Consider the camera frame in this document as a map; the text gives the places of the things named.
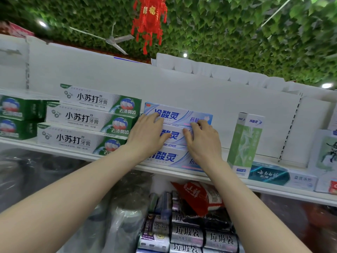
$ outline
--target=fan blade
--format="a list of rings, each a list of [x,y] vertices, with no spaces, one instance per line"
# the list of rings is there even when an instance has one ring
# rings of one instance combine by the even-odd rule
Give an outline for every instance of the fan blade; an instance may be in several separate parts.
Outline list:
[[[116,43],[120,43],[120,42],[124,42],[124,41],[127,41],[127,40],[131,40],[133,38],[134,38],[133,35],[124,35],[124,36],[115,38],[114,41]]]
[[[121,53],[128,55],[120,46],[118,46],[117,44],[112,44],[113,47],[115,47],[116,49],[118,49]]]
[[[81,33],[83,33],[83,34],[91,35],[91,36],[93,36],[93,37],[96,37],[96,38],[99,38],[99,39],[102,39],[102,40],[104,40],[104,41],[105,41],[105,39],[104,39],[104,38],[102,38],[102,37],[99,37],[99,36],[97,36],[97,35],[93,35],[93,34],[90,34],[90,33],[84,32],[84,31],[82,31],[82,30],[79,30],[79,29],[73,28],[73,27],[70,27],[70,28],[71,28],[71,29],[73,29],[73,30],[76,30],[76,31],[78,31],[78,32],[81,32]]]

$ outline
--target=forearm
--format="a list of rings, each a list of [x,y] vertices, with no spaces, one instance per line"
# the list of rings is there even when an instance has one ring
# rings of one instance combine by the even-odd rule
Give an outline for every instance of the forearm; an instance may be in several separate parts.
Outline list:
[[[310,252],[232,172],[227,162],[211,163],[203,168],[219,191],[246,252]]]
[[[109,189],[141,161],[130,151],[122,146],[0,214],[0,253],[55,253]],[[20,243],[13,243],[13,235]]]

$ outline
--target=red lantern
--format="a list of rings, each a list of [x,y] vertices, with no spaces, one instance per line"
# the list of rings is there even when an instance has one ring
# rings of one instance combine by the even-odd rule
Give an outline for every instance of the red lantern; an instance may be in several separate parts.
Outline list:
[[[161,37],[163,30],[161,29],[160,17],[164,14],[164,23],[166,23],[167,7],[166,0],[136,0],[133,8],[137,9],[137,2],[141,3],[141,10],[139,18],[133,20],[133,26],[131,34],[134,34],[134,30],[137,29],[136,41],[139,40],[139,33],[144,33],[142,37],[145,39],[143,48],[144,55],[147,54],[146,46],[152,46],[152,34],[157,34],[159,45],[161,45]]]

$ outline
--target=store shelf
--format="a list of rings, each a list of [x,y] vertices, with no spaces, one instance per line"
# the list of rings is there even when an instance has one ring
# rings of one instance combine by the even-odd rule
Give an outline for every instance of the store shelf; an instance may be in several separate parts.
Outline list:
[[[65,157],[71,157],[76,159],[81,159],[85,161],[95,161],[100,158],[98,155],[81,153],[78,151],[64,150],[57,147],[50,147],[46,145],[41,145],[36,143],[36,139],[28,140],[13,140],[0,138],[0,144],[5,144],[6,148],[17,147],[21,149],[27,149],[42,153],[50,153],[55,155],[61,155]],[[227,159],[228,149],[223,149],[222,151],[223,159]],[[277,164],[277,159],[265,157],[261,155],[255,156],[255,161],[260,161],[269,164]],[[196,180],[201,182],[210,183],[210,179],[206,174],[197,171],[184,170],[179,168],[167,167],[163,165],[151,164],[142,162],[135,167],[136,170],[147,171],[155,174],[162,174],[172,177],[177,177],[180,179]],[[314,202],[319,204],[325,204],[330,206],[337,206],[337,196],[324,193],[309,192],[305,190],[277,186],[274,184],[268,184],[248,179],[242,179],[242,181],[254,192],[266,193],[271,195],[282,196],[291,199],[303,200],[308,202]]]

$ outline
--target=hand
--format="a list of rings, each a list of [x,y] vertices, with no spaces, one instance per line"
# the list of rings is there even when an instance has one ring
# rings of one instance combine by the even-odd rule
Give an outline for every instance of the hand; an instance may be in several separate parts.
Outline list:
[[[130,131],[125,146],[131,147],[130,151],[135,153],[141,161],[158,152],[171,136],[171,133],[160,136],[164,119],[159,118],[156,121],[158,116],[158,113],[148,116],[142,114]]]
[[[203,169],[211,163],[222,162],[221,143],[218,132],[205,120],[199,120],[198,123],[191,123],[194,139],[191,132],[183,129],[187,148],[196,163]]]

